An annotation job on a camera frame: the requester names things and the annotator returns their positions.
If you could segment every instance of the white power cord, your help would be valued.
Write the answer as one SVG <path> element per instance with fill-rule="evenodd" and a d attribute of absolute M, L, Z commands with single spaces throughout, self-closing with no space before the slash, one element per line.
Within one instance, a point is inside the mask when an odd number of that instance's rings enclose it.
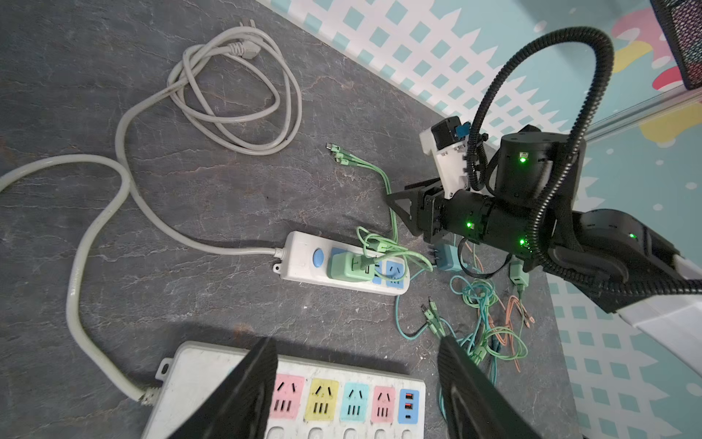
<path fill-rule="evenodd" d="M 226 44 L 228 41 L 232 41 L 233 39 L 243 40 L 243 42 L 238 41 L 233 44 Z M 275 89 L 271 81 L 258 68 L 256 68 L 249 61 L 246 61 L 244 59 L 256 56 L 256 54 L 258 53 L 256 47 L 261 47 L 265 51 L 267 51 L 283 68 L 286 94 L 286 112 L 283 129 L 281 130 L 278 137 L 276 137 L 273 141 L 263 144 L 246 142 L 236 137 L 234 134 L 230 133 L 229 130 L 227 130 L 223 125 L 239 122 L 249 122 L 252 120 L 260 119 L 261 117 L 265 117 L 271 114 L 280 106 L 280 95 L 278 94 L 278 91 Z M 202 95 L 202 92 L 200 91 L 197 82 L 195 81 L 195 76 L 202 71 L 202 69 L 205 67 L 210 58 L 215 55 L 224 55 L 227 58 L 237 61 L 238 63 L 247 67 L 256 76 L 258 76 L 264 84 L 268 86 L 268 88 L 273 93 L 273 96 L 275 97 L 275 102 L 273 102 L 273 104 L 265 110 L 261 110 L 260 112 L 256 112 L 253 114 L 236 117 L 215 116 L 210 105 L 207 103 L 207 100 L 205 100 L 205 97 Z M 295 87 L 298 107 L 295 125 L 293 125 L 293 128 L 290 130 L 290 133 L 288 133 L 292 113 L 290 82 L 292 82 L 293 86 Z M 300 86 L 295 80 L 295 77 L 290 71 L 290 68 L 285 63 L 285 60 L 283 59 L 280 49 L 278 48 L 278 45 L 276 45 L 275 41 L 273 41 L 268 35 L 266 35 L 265 32 L 255 27 L 233 27 L 232 29 L 225 30 L 218 36 L 214 37 L 207 44 L 197 44 L 195 46 L 191 46 L 185 49 L 185 52 L 183 52 L 183 60 L 180 61 L 177 65 L 175 65 L 175 67 L 171 71 L 171 74 L 168 76 L 168 80 L 166 81 L 166 83 L 168 84 L 166 88 L 154 94 L 153 96 L 144 99 L 137 105 L 134 105 L 131 109 L 129 109 L 129 111 L 124 113 L 124 116 L 122 116 L 122 118 L 120 119 L 119 124 L 117 124 L 117 133 L 114 136 L 114 150 L 117 153 L 117 160 L 119 161 L 119 163 L 122 164 L 122 166 L 124 166 L 127 169 L 127 171 L 129 171 L 129 164 L 127 163 L 127 157 L 124 151 L 124 138 L 129 124 L 139 113 L 169 96 L 171 97 L 171 99 L 173 99 L 173 102 L 175 102 L 175 104 L 183 111 L 185 117 L 187 117 L 187 119 L 193 125 L 195 125 L 195 127 L 199 129 L 205 136 L 209 137 L 210 139 L 214 140 L 215 142 L 219 143 L 225 148 L 229 148 L 232 151 L 240 152 L 242 154 L 274 154 L 285 148 L 293 140 L 293 137 L 297 134 L 298 129 L 300 128 L 303 109 L 303 100 L 300 92 Z M 197 100 L 200 102 L 200 105 L 202 105 L 202 107 L 205 109 L 206 113 L 194 110 L 191 107 L 189 107 L 187 103 L 185 103 L 184 90 L 185 87 L 188 85 L 190 85 L 190 87 L 194 91 Z M 226 137 L 229 140 L 212 132 L 210 129 L 205 127 L 200 121 L 213 123 L 217 127 L 217 129 L 224 135 L 224 137 Z M 158 217 L 158 215 L 156 215 L 154 211 L 151 210 L 149 205 L 142 198 L 141 194 L 139 193 L 139 189 L 137 189 L 136 187 L 136 184 L 133 184 L 131 186 L 130 192 L 132 198 L 139 206 L 139 209 L 141 209 L 141 211 L 144 212 L 144 215 L 146 215 L 146 217 L 149 218 L 149 220 L 151 220 L 151 222 L 156 227 L 158 227 L 163 233 L 172 237 L 181 244 L 185 244 L 189 247 L 192 247 L 193 249 L 206 251 L 208 253 L 225 255 L 270 254 L 273 255 L 275 258 L 283 258 L 285 254 L 285 249 L 279 248 L 270 249 L 265 247 L 249 247 L 233 249 L 228 247 L 217 247 L 195 241 L 183 235 L 182 233 L 179 233 L 178 231 L 174 230 L 171 226 L 163 222 Z"/>
<path fill-rule="evenodd" d="M 90 227 L 88 227 L 88 230 L 86 230 L 86 232 L 83 234 L 80 244 L 78 244 L 76 256 L 73 259 L 73 267 L 71 268 L 71 277 L 68 281 L 68 296 L 66 297 L 66 322 L 68 323 L 68 330 L 80 349 L 82 349 L 83 352 L 85 352 L 88 357 L 90 357 L 91 360 L 98 365 L 105 375 L 107 375 L 107 378 L 109 378 L 119 390 L 124 392 L 125 395 L 135 401 L 141 401 L 142 397 L 147 391 L 138 388 L 134 383 L 129 381 L 129 378 L 124 376 L 124 374 L 117 369 L 114 363 L 112 363 L 112 361 L 110 361 L 110 359 L 107 358 L 107 356 L 102 353 L 97 346 L 95 346 L 95 344 L 88 337 L 88 334 L 86 334 L 85 330 L 83 330 L 81 318 L 78 314 L 78 301 L 81 295 L 81 282 L 83 281 L 83 272 L 85 271 L 90 247 L 93 245 L 93 241 L 95 240 L 95 237 L 98 236 L 98 233 L 102 227 L 110 220 L 112 215 L 114 215 L 114 212 L 119 209 L 122 203 L 124 203 L 124 200 L 127 199 L 129 194 L 129 183 L 131 182 L 129 172 L 124 168 L 124 166 L 120 165 L 116 161 L 100 155 L 60 155 L 58 157 L 49 157 L 48 159 L 37 160 L 36 162 L 26 164 L 15 169 L 14 171 L 6 173 L 0 177 L 0 192 L 5 190 L 5 188 L 20 178 L 40 169 L 55 166 L 57 164 L 82 162 L 99 163 L 109 166 L 110 168 L 119 172 L 119 175 L 122 177 L 122 184 L 119 187 L 117 195 L 115 195 L 107 207 L 100 212 L 100 215 L 93 220 Z"/>
<path fill-rule="evenodd" d="M 170 96 L 173 102 L 183 111 L 185 116 L 190 120 L 190 122 L 195 125 L 202 133 L 207 137 L 233 151 L 240 152 L 242 154 L 248 155 L 269 155 L 274 154 L 283 148 L 285 148 L 297 134 L 300 127 L 300 122 L 302 120 L 302 96 L 300 94 L 300 87 L 298 82 L 295 80 L 292 72 L 285 63 L 282 57 L 280 49 L 276 43 L 268 36 L 266 33 L 260 31 L 253 27 L 253 21 L 251 22 L 252 27 L 241 26 L 233 27 L 232 29 L 225 30 L 215 38 L 213 38 L 207 44 L 198 44 L 196 46 L 191 46 L 185 50 L 183 53 L 183 60 L 179 62 L 174 68 L 171 74 L 168 76 L 167 84 L 168 86 L 161 90 L 160 92 L 154 94 L 153 96 L 144 99 L 142 102 L 138 103 L 127 111 L 124 116 L 119 121 L 117 125 L 117 133 L 114 137 L 114 149 L 117 152 L 117 159 L 119 163 L 102 157 L 99 155 L 87 155 L 87 154 L 75 154 L 75 155 L 62 155 L 58 157 L 49 157 L 47 159 L 37 160 L 30 164 L 21 166 L 13 171 L 0 177 L 0 192 L 7 188 L 10 184 L 19 180 L 20 178 L 34 173 L 40 169 L 48 168 L 50 166 L 55 166 L 57 164 L 65 163 L 78 163 L 78 162 L 90 162 L 104 164 L 113 168 L 115 171 L 119 172 L 121 176 L 121 186 L 117 195 L 114 199 L 105 207 L 105 209 L 98 215 L 98 217 L 92 222 L 88 230 L 84 233 L 81 238 L 78 249 L 76 250 L 76 256 L 73 260 L 73 267 L 71 268 L 71 276 L 68 284 L 68 296 L 66 298 L 66 321 L 68 323 L 68 330 L 70 331 L 73 339 L 76 341 L 78 346 L 85 352 L 92 361 L 105 373 L 108 379 L 117 386 L 119 390 L 124 392 L 129 398 L 140 401 L 144 405 L 153 405 L 157 395 L 158 388 L 146 388 L 141 389 L 137 387 L 134 383 L 129 381 L 129 379 L 117 369 L 117 367 L 110 361 L 109 358 L 90 340 L 88 334 L 85 333 L 83 326 L 81 325 L 79 310 L 79 298 L 81 291 L 81 281 L 83 279 L 83 272 L 85 271 L 85 265 L 88 258 L 88 253 L 90 252 L 90 247 L 95 240 L 95 237 L 100 232 L 102 227 L 108 222 L 108 220 L 114 215 L 114 212 L 119 209 L 119 207 L 124 203 L 127 198 L 127 194 L 130 192 L 132 198 L 139 206 L 144 215 L 151 220 L 151 222 L 156 225 L 161 231 L 166 233 L 168 236 L 172 237 L 178 242 L 185 244 L 194 249 L 206 251 L 208 253 L 214 254 L 224 254 L 224 255 L 245 255 L 245 254 L 269 254 L 273 255 L 275 258 L 283 258 L 285 254 L 284 249 L 279 248 L 266 248 L 266 247 L 247 247 L 241 249 L 232 249 L 226 247 L 215 247 L 212 245 L 203 244 L 201 242 L 192 240 L 179 232 L 175 231 L 172 227 L 165 224 L 146 204 L 146 201 L 141 197 L 136 184 L 133 182 L 131 172 L 129 170 L 129 165 L 127 164 L 126 154 L 124 152 L 124 137 L 127 132 L 127 128 L 131 121 L 142 111 L 151 107 L 160 100 Z M 228 41 L 241 40 L 229 43 L 226 46 L 221 46 Z M 234 134 L 230 133 L 223 124 L 232 124 L 239 122 L 249 122 L 252 120 L 260 119 L 261 117 L 267 116 L 273 113 L 280 106 L 280 95 L 275 89 L 271 81 L 255 66 L 246 61 L 246 59 L 252 59 L 258 55 L 260 49 L 263 48 L 270 55 L 275 58 L 276 61 L 283 68 L 284 81 L 285 81 L 285 92 L 286 92 L 286 115 L 285 122 L 281 133 L 271 142 L 264 144 L 255 144 L 246 142 Z M 227 58 L 241 63 L 245 67 L 249 68 L 256 76 L 258 76 L 261 81 L 268 86 L 268 88 L 273 92 L 275 97 L 275 102 L 265 110 L 256 112 L 253 114 L 248 114 L 245 116 L 238 117 L 218 117 L 215 116 L 209 104 L 205 100 L 197 86 L 195 81 L 195 76 L 202 71 L 210 58 L 214 55 L 224 55 Z M 297 94 L 297 118 L 293 128 L 288 132 L 290 128 L 291 121 L 291 94 L 290 94 L 290 81 L 292 81 L 295 87 L 295 92 Z M 183 91 L 185 87 L 190 85 L 192 90 L 195 92 L 200 105 L 205 109 L 207 114 L 193 110 L 188 107 L 185 103 L 185 97 Z M 229 140 L 218 136 L 210 129 L 205 127 L 200 121 L 211 122 L 217 129 Z"/>

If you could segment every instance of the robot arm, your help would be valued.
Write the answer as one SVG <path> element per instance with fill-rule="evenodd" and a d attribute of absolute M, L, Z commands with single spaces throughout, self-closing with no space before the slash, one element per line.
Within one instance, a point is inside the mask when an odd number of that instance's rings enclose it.
<path fill-rule="evenodd" d="M 480 127 L 500 86 L 524 59 L 561 42 L 595 51 L 595 77 L 573 130 L 564 135 L 527 125 L 503 136 L 488 162 Z M 702 293 L 702 280 L 690 280 L 699 277 L 694 264 L 641 221 L 612 209 L 572 210 L 583 136 L 613 59 L 609 37 L 589 27 L 554 31 L 527 44 L 494 79 L 472 125 L 449 117 L 422 132 L 422 149 L 433 156 L 439 178 L 388 195 L 388 204 L 426 242 L 453 232 L 504 250 L 524 260 L 525 270 L 543 266 L 574 283 L 607 312 L 657 294 Z M 484 190 L 489 195 L 478 192 Z M 398 204 L 403 199 L 410 201 L 409 211 Z"/>

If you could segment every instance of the coiled cable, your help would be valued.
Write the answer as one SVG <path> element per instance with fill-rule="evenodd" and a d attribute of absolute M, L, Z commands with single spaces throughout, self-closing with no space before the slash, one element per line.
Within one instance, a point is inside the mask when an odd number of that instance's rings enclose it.
<path fill-rule="evenodd" d="M 232 134 L 223 124 L 234 124 L 241 122 L 249 122 L 262 117 L 268 116 L 273 113 L 280 106 L 280 94 L 275 89 L 271 81 L 258 69 L 256 66 L 252 65 L 249 61 L 245 60 L 242 56 L 245 54 L 247 47 L 259 46 L 266 52 L 268 52 L 282 67 L 285 83 L 286 92 L 286 113 L 285 122 L 280 134 L 268 143 L 256 144 L 246 142 L 234 134 Z M 212 108 L 207 103 L 207 100 L 202 95 L 195 77 L 202 69 L 207 65 L 207 62 L 215 55 L 223 55 L 231 60 L 234 60 L 244 67 L 252 71 L 264 84 L 271 90 L 274 97 L 274 102 L 270 107 L 255 112 L 253 114 L 246 114 L 244 116 L 234 116 L 234 117 L 221 117 L 216 116 L 212 111 Z M 291 93 L 290 93 L 290 83 L 292 82 L 295 88 L 295 93 L 297 95 L 297 115 L 295 124 L 290 128 L 291 113 L 292 113 L 292 103 L 291 103 Z M 129 163 L 127 162 L 126 152 L 124 149 L 124 141 L 126 137 L 127 129 L 129 124 L 137 117 L 141 112 L 151 107 L 152 105 L 158 103 L 160 100 L 170 97 L 173 102 L 183 111 L 183 114 L 192 123 L 195 128 L 199 129 L 205 136 L 211 140 L 217 142 L 223 147 L 230 149 L 235 152 L 240 152 L 246 155 L 271 155 L 279 152 L 285 148 L 293 140 L 295 135 L 300 128 L 300 123 L 302 121 L 302 94 L 300 92 L 300 86 L 295 80 L 293 73 L 290 68 L 285 63 L 283 55 L 276 45 L 275 41 L 271 39 L 265 32 L 257 29 L 255 27 L 240 26 L 233 27 L 231 29 L 225 30 L 216 37 L 212 38 L 207 44 L 197 44 L 195 46 L 190 46 L 183 52 L 183 59 L 175 65 L 171 71 L 168 79 L 166 80 L 167 87 L 158 93 L 144 99 L 137 105 L 134 105 L 124 116 L 119 120 L 117 124 L 117 132 L 114 135 L 114 150 L 117 154 L 117 161 L 124 166 L 127 172 L 131 175 L 131 170 L 129 168 Z M 190 86 L 194 92 L 200 105 L 204 108 L 205 112 L 197 111 L 185 102 L 185 87 Z M 222 136 L 212 132 L 209 128 L 204 126 L 202 122 L 210 122 L 219 130 Z M 166 235 L 172 237 L 181 244 L 185 244 L 193 249 L 205 251 L 207 253 L 213 254 L 223 254 L 223 255 L 244 255 L 244 254 L 269 254 L 273 255 L 275 258 L 283 258 L 285 254 L 284 249 L 271 249 L 265 247 L 248 247 L 233 249 L 228 247 L 217 247 L 209 244 L 204 244 L 193 240 L 182 233 L 176 231 L 171 226 L 163 222 L 158 215 L 154 213 L 149 207 L 147 202 L 139 193 L 139 189 L 136 187 L 136 183 L 132 183 L 130 188 L 130 193 L 139 209 L 146 215 L 147 218 L 156 226 L 160 231 Z"/>

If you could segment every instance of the gray stone table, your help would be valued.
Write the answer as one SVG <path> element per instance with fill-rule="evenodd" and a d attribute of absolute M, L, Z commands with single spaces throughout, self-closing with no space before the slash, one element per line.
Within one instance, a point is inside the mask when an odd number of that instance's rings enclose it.
<path fill-rule="evenodd" d="M 253 18 L 280 45 L 303 90 L 295 140 L 269 157 L 236 154 L 193 128 L 170 101 L 128 133 L 135 179 L 168 224 L 227 245 L 281 246 L 292 230 L 353 243 L 354 227 L 389 229 L 381 181 L 336 165 L 327 142 L 385 169 L 395 190 L 435 175 L 418 134 L 441 117 L 253 0 L 16 1 L 0 4 L 0 173 L 76 152 L 114 157 L 114 130 L 132 105 L 164 87 L 183 50 Z M 282 87 L 277 64 L 254 60 Z M 218 114 L 270 104 L 265 86 L 225 59 L 200 77 Z M 271 139 L 278 112 L 235 127 Z M 119 177 L 99 165 L 64 165 L 0 194 L 0 436 L 137 438 L 150 409 L 122 395 L 67 331 L 66 286 L 85 229 L 114 196 Z M 401 228 L 401 241 L 428 253 Z M 479 248 L 486 266 L 503 254 Z M 93 340 L 133 380 L 154 385 L 160 359 L 186 340 L 249 347 L 275 336 L 281 353 L 424 379 L 427 438 L 446 427 L 436 403 L 437 340 L 398 335 L 385 296 L 285 282 L 266 256 L 204 254 L 159 232 L 129 199 L 98 236 L 83 283 L 81 317 Z M 424 273 L 400 303 L 403 328 L 422 322 L 431 294 L 461 334 L 475 312 Z M 496 277 L 500 291 L 504 274 Z M 545 438 L 577 438 L 576 412 L 543 274 L 525 304 L 522 373 L 501 362 L 498 388 Z"/>

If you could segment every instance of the black cable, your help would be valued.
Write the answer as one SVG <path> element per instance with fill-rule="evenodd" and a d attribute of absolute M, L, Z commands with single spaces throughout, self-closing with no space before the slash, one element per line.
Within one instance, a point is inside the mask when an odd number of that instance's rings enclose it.
<path fill-rule="evenodd" d="M 510 253 L 507 255 L 507 257 L 505 258 L 505 262 L 500 266 L 500 268 L 493 271 L 492 273 L 474 273 L 468 270 L 468 268 L 465 265 L 463 265 L 463 262 L 461 260 L 461 250 L 463 249 L 463 245 L 467 240 L 467 238 L 463 238 L 461 242 L 458 243 L 458 248 L 456 249 L 456 251 L 458 252 L 458 264 L 461 266 L 461 270 L 463 270 L 463 272 L 469 275 L 470 277 L 474 277 L 475 279 L 489 279 L 493 277 L 498 271 L 506 267 L 507 264 L 510 263 L 510 260 L 512 260 L 512 254 Z"/>
<path fill-rule="evenodd" d="M 487 168 L 485 168 L 485 188 L 487 189 L 488 192 L 490 192 L 490 195 L 495 197 L 495 190 L 490 184 L 490 180 L 492 179 L 492 173 L 495 171 L 495 168 L 497 167 L 497 162 L 500 159 L 500 150 L 495 151 L 495 155 L 492 156 L 490 159 L 490 162 L 487 164 Z"/>
<path fill-rule="evenodd" d="M 584 275 L 578 271 L 560 266 L 551 259 L 548 255 L 548 249 L 544 248 L 539 240 L 539 232 L 543 226 L 548 207 L 565 178 L 568 176 L 568 173 L 576 164 L 580 143 L 585 135 L 585 130 L 587 130 L 597 111 L 597 107 L 600 105 L 602 96 L 607 89 L 609 78 L 611 77 L 611 71 L 614 65 L 614 48 L 611 40 L 603 31 L 593 27 L 569 27 L 556 30 L 554 32 L 549 32 L 541 38 L 535 39 L 514 54 L 492 81 L 492 84 L 490 84 L 490 87 L 485 93 L 485 97 L 478 107 L 478 111 L 473 119 L 473 124 L 470 127 L 467 155 L 470 153 L 473 155 L 475 154 L 474 151 L 478 144 L 480 127 L 487 114 L 488 108 L 490 104 L 492 104 L 500 87 L 502 87 L 505 80 L 517 66 L 523 63 L 529 56 L 544 48 L 568 42 L 583 43 L 592 48 L 595 52 L 595 73 L 588 95 L 585 97 L 583 107 L 576 118 L 575 124 L 566 142 L 566 147 L 569 149 L 567 159 L 559 163 L 557 167 L 553 169 L 546 186 L 538 196 L 536 208 L 532 209 L 529 215 L 526 235 L 531 243 L 531 253 L 537 261 L 543 265 L 545 271 L 560 276 L 564 280 L 573 282 L 576 285 L 615 296 L 648 297 L 656 294 L 702 294 L 702 280 L 661 278 L 658 280 L 629 282 L 627 284 L 599 282 L 594 276 Z M 468 180 L 471 186 L 473 181 L 480 184 L 475 172 L 471 172 L 471 170 L 474 171 L 475 167 L 471 165 L 469 160 Z"/>
<path fill-rule="evenodd" d="M 470 183 L 470 188 L 475 191 L 480 191 L 482 190 L 482 188 L 485 187 L 485 168 L 488 164 L 487 154 L 485 154 L 485 145 L 483 145 L 483 142 L 487 140 L 488 136 L 487 134 L 482 134 L 478 137 L 480 131 L 480 124 L 482 124 L 484 118 L 485 114 L 482 115 L 482 118 L 480 119 L 479 123 L 476 122 L 478 120 L 477 115 L 475 116 L 475 119 L 473 119 L 474 124 L 478 123 L 478 128 L 475 131 L 475 139 L 471 141 L 471 136 L 473 136 L 473 125 L 471 125 L 470 134 L 468 136 L 468 147 L 465 149 L 465 155 L 463 156 L 465 158 L 466 163 L 466 168 L 464 169 L 464 171 L 466 172 L 466 174 L 468 174 L 468 182 Z"/>

